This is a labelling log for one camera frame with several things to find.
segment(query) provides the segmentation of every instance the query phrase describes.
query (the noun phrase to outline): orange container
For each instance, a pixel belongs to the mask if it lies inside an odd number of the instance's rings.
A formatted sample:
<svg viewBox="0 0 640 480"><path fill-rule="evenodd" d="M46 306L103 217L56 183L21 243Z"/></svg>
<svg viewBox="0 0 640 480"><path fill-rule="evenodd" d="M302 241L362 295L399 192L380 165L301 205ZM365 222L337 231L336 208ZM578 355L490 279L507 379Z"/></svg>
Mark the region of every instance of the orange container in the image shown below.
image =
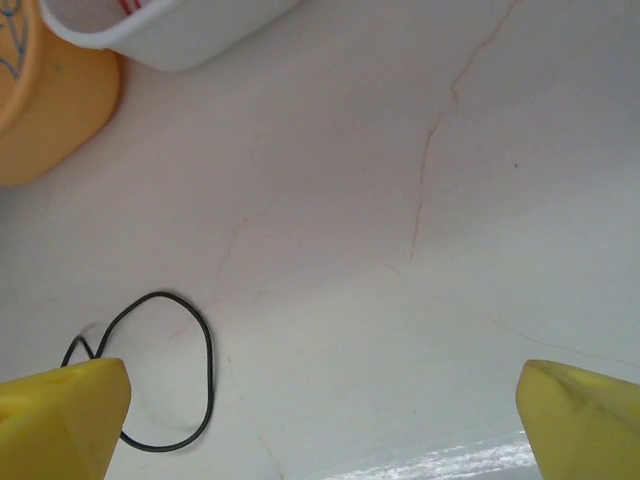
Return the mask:
<svg viewBox="0 0 640 480"><path fill-rule="evenodd" d="M33 180L82 145L119 90L115 53L53 35L37 0L0 0L0 185Z"/></svg>

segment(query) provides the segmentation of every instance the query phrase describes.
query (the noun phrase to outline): yellow plastic object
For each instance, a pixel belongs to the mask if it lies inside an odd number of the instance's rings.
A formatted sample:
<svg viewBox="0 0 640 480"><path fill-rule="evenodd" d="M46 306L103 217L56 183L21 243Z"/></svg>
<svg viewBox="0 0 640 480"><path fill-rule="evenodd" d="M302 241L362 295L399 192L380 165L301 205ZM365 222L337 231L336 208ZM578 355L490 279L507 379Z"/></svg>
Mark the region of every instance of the yellow plastic object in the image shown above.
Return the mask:
<svg viewBox="0 0 640 480"><path fill-rule="evenodd" d="M53 35L38 0L0 2L0 185L21 184L65 158L113 112L116 56Z"/></svg>
<svg viewBox="0 0 640 480"><path fill-rule="evenodd" d="M640 478L640 385L531 360L516 402L545 480Z"/></svg>
<svg viewBox="0 0 640 480"><path fill-rule="evenodd" d="M130 398L112 358L0 384L0 479L103 479Z"/></svg>

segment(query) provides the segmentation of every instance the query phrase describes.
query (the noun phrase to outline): white container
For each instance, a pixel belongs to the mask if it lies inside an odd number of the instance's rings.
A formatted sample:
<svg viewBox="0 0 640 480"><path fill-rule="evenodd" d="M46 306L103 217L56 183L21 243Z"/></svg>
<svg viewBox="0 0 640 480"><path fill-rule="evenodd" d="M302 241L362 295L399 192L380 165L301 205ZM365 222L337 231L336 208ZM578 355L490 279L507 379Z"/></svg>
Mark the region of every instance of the white container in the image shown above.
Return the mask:
<svg viewBox="0 0 640 480"><path fill-rule="evenodd" d="M187 70L222 52L299 0L40 0L49 28L85 48L109 48L152 68Z"/></svg>

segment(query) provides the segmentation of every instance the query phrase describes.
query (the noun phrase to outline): black wire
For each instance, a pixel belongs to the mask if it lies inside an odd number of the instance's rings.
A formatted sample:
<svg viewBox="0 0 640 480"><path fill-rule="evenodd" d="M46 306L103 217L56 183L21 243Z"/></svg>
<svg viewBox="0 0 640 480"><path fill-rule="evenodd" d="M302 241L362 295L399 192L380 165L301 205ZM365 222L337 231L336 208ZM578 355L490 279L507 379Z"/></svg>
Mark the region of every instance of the black wire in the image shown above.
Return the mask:
<svg viewBox="0 0 640 480"><path fill-rule="evenodd" d="M91 349L91 346L89 345L89 342L87 342L87 339L83 335L77 335L71 342L71 345L69 345L69 348L67 349L67 353L64 354L64 359L62 360L62 365L61 365L61 367L66 367L69 364L69 360L71 359L71 356L73 355L73 352L75 351L78 344L81 344L84 347L89 358L94 359L94 358L102 357L105 349L107 348L107 344L109 343L109 337L113 333L113 330L116 328L118 323L120 323L122 319L124 319L127 315L129 315L133 310L138 308L143 303L158 297L172 300L173 302L183 307L193 316L193 318L196 319L196 321L198 322L198 325L200 325L200 328L202 329L202 333L204 335L204 343L207 349L207 408L204 412L204 417L202 419L202 422L200 422L200 425L198 426L196 431L193 432L188 438L182 440L181 442L174 443L172 445L146 445L144 443L138 442L137 440L134 440L129 435L124 433L124 431L120 432L120 438L127 445L130 445L133 448L137 448L138 450L143 450L145 452L152 452L152 453L173 452L175 450L184 448L187 445L190 445L198 437L200 437L200 435L202 435L202 433L206 430L207 426L209 425L209 422L211 421L211 416L213 415L213 404L215 402L215 394L216 394L214 355L213 355L213 352L214 352L213 337L211 335L211 331L209 330L209 325L207 324L207 321L204 319L202 314L198 312L198 310L196 310L196 308L193 305L191 305L187 300L176 295L175 293L166 292L166 291L157 291L157 292L148 293L145 296L140 297L138 300L133 302L131 305L125 308L122 311L122 313L120 313L116 318L113 319L113 321L107 327L107 330L104 332L104 335L100 340L100 344L98 345L98 350L96 350L95 353Z"/></svg>

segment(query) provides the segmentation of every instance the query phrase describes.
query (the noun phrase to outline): white tabletop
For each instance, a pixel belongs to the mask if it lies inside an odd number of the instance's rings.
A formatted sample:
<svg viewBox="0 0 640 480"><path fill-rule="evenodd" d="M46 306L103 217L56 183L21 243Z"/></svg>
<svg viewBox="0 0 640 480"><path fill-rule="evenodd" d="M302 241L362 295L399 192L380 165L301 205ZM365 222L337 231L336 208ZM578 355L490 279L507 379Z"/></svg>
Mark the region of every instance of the white tabletop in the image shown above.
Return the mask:
<svg viewBox="0 0 640 480"><path fill-rule="evenodd" d="M108 479L539 478L525 360L640 382L639 7L316 0L131 65L98 136L0 189L0 380L168 288L216 332L214 419ZM198 332L160 300L114 338L135 438L198 423Z"/></svg>

